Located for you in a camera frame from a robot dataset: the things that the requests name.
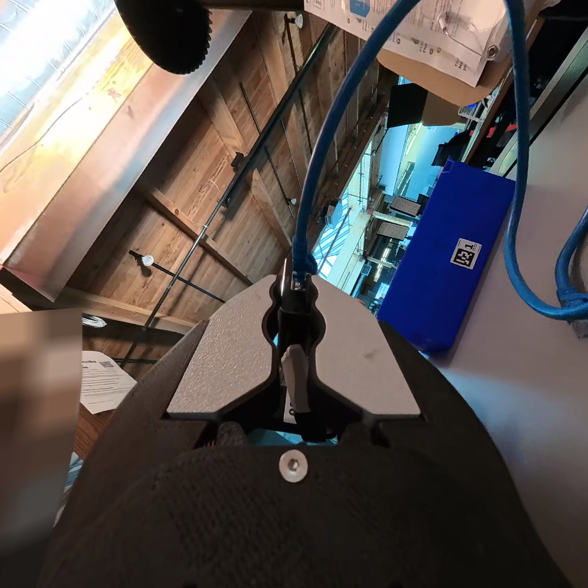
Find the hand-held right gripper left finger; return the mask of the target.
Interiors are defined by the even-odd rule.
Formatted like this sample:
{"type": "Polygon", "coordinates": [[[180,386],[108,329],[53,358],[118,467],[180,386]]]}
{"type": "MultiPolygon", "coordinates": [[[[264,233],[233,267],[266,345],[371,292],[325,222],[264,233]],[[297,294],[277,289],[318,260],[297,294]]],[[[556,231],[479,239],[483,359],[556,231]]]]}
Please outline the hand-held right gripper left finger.
{"type": "Polygon", "coordinates": [[[255,398],[278,393],[277,352],[268,333],[276,275],[240,292],[210,318],[167,407],[169,417],[219,420],[255,398]]]}

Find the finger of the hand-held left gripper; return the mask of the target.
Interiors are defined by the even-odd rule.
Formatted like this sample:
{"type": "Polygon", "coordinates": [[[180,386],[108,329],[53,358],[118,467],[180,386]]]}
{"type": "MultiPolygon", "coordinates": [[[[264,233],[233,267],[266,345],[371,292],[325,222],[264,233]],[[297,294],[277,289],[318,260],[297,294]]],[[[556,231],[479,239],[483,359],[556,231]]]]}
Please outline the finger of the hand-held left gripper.
{"type": "Polygon", "coordinates": [[[281,359],[282,371],[290,399],[296,414],[311,412],[308,400],[309,359],[301,345],[289,346],[281,359]]]}

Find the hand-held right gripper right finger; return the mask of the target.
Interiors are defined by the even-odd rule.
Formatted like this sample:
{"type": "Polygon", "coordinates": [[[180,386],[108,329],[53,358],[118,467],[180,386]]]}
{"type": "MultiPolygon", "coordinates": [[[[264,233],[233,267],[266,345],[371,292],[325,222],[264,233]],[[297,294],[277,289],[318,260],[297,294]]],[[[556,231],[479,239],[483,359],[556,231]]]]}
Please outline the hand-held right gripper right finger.
{"type": "Polygon", "coordinates": [[[312,276],[325,333],[315,348],[315,371],[327,393],[362,420],[421,415],[420,408],[376,318],[349,294],[312,276]]]}

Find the black network adapter box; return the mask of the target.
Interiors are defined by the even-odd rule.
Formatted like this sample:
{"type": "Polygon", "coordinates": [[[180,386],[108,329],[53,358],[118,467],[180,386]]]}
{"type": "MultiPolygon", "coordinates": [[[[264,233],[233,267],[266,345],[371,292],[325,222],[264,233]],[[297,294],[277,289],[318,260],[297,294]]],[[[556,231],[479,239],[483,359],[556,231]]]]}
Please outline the black network adapter box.
{"type": "Polygon", "coordinates": [[[310,291],[292,289],[291,253],[284,260],[279,291],[277,348],[285,352],[291,345],[299,344],[308,353],[312,344],[310,291]]]}

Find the blue plastic bin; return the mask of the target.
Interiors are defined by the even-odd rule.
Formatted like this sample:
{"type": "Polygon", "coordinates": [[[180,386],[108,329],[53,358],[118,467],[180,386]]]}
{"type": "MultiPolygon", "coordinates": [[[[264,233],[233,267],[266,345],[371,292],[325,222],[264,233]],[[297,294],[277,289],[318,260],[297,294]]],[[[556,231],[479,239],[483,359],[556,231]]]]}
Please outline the blue plastic bin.
{"type": "Polygon", "coordinates": [[[516,182],[451,159],[377,319],[423,352],[450,349],[508,213],[516,182]]]}

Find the grey desk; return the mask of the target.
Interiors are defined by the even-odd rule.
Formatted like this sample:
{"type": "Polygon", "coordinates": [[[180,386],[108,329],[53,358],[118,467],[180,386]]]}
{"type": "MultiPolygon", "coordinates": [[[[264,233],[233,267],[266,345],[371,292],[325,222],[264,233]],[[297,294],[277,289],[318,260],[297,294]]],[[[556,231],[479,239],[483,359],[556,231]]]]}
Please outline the grey desk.
{"type": "MultiPolygon", "coordinates": [[[[557,304],[557,256],[587,206],[587,95],[577,88],[530,153],[518,262],[557,304]]],[[[486,426],[541,539],[587,587],[587,341],[515,293],[502,247],[489,260],[456,346],[431,356],[486,426]]]]}

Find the printed paper sheet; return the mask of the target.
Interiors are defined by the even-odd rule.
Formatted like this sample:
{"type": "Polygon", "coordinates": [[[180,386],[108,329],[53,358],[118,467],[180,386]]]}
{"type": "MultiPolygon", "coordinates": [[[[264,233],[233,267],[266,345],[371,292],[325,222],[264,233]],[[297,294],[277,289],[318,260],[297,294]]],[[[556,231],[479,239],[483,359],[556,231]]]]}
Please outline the printed paper sheet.
{"type": "Polygon", "coordinates": [[[97,351],[82,351],[81,404],[92,415],[115,410],[136,385],[119,365],[97,351]]]}

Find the instruction sheet on stand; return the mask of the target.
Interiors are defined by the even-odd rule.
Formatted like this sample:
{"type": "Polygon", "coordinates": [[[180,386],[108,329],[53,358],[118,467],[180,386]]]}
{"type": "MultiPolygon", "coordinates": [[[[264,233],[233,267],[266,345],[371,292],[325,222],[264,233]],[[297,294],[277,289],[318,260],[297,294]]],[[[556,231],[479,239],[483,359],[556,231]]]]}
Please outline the instruction sheet on stand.
{"type": "Polygon", "coordinates": [[[391,53],[383,47],[377,55],[377,60],[388,70],[393,71],[410,82],[420,85],[429,92],[432,92],[441,99],[444,99],[457,107],[473,105],[490,95],[495,88],[500,85],[511,69],[511,33],[509,30],[508,16],[507,22],[509,48],[507,49],[506,56],[500,58],[498,61],[488,63],[485,66],[477,85],[474,87],[467,85],[465,82],[462,82],[455,77],[451,77],[448,74],[438,71],[429,65],[391,53]]]}

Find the black round toothed object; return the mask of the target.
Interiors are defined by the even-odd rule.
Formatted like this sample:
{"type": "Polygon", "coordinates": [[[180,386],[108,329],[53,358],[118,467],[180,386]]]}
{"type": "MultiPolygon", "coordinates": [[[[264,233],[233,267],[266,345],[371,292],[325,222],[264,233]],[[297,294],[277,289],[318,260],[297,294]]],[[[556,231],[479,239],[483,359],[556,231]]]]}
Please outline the black round toothed object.
{"type": "Polygon", "coordinates": [[[304,1],[114,1],[132,39],[159,68],[197,70],[211,40],[210,9],[302,11],[304,1]]]}

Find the printed instruction sheet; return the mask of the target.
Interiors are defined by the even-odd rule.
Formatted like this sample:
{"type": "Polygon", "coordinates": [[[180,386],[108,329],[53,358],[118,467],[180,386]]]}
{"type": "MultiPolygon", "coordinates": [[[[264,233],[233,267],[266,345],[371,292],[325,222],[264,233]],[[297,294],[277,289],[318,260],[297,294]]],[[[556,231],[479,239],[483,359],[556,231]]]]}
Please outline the printed instruction sheet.
{"type": "MultiPolygon", "coordinates": [[[[396,1],[304,1],[309,13],[367,40],[396,1]]],[[[476,86],[507,54],[502,1],[419,1],[383,48],[476,86]]]]}

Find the black ceiling light rail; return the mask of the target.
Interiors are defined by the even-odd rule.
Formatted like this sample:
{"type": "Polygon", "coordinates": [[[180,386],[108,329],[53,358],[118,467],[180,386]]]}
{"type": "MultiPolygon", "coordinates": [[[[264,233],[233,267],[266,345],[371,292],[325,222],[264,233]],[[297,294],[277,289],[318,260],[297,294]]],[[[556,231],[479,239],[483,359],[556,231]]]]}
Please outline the black ceiling light rail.
{"type": "Polygon", "coordinates": [[[146,334],[147,330],[153,326],[153,323],[156,319],[156,315],[157,315],[160,307],[163,305],[165,299],[170,294],[173,286],[180,278],[181,273],[183,272],[184,268],[186,267],[188,261],[190,260],[190,257],[195,252],[197,246],[199,246],[201,244],[201,242],[203,241],[204,237],[206,236],[207,230],[210,227],[210,224],[212,223],[212,221],[214,220],[214,218],[216,217],[216,215],[218,214],[220,209],[224,206],[225,202],[231,200],[233,193],[241,186],[242,183],[244,183],[244,181],[248,177],[248,174],[250,172],[256,170],[259,158],[262,155],[262,151],[264,151],[266,149],[266,146],[267,146],[268,142],[270,141],[270,138],[271,138],[275,128],[277,127],[278,122],[280,122],[282,120],[283,115],[295,102],[296,94],[297,94],[298,90],[302,87],[302,85],[306,81],[308,75],[311,72],[311,69],[312,69],[315,61],[321,55],[323,55],[323,53],[327,50],[328,44],[331,41],[331,39],[334,37],[334,35],[336,34],[336,31],[337,31],[337,27],[335,25],[332,25],[332,24],[327,25],[325,27],[325,29],[322,31],[322,33],[320,34],[316,43],[313,45],[313,48],[312,48],[309,56],[306,58],[305,62],[303,63],[301,68],[298,70],[298,72],[297,72],[296,76],[294,77],[294,79],[292,80],[291,84],[288,86],[283,98],[278,103],[276,109],[272,113],[272,115],[271,115],[270,119],[268,120],[268,123],[266,124],[264,129],[260,132],[254,146],[249,151],[247,157],[244,158],[244,160],[240,164],[233,179],[231,180],[231,183],[229,184],[228,188],[225,190],[222,197],[218,200],[215,209],[213,210],[210,217],[206,221],[203,229],[199,232],[197,237],[195,237],[192,246],[190,247],[186,256],[182,259],[179,268],[176,270],[176,272],[174,274],[172,274],[171,280],[168,283],[168,285],[166,286],[164,293],[162,294],[162,296],[160,297],[160,299],[156,303],[154,310],[148,316],[145,324],[142,326],[140,333],[138,334],[138,336],[136,337],[134,342],[131,344],[125,357],[122,359],[122,361],[120,363],[120,366],[122,368],[125,367],[129,362],[133,362],[133,360],[131,359],[132,354],[134,353],[138,344],[140,344],[143,341],[143,339],[145,338],[145,334],[146,334]]]}

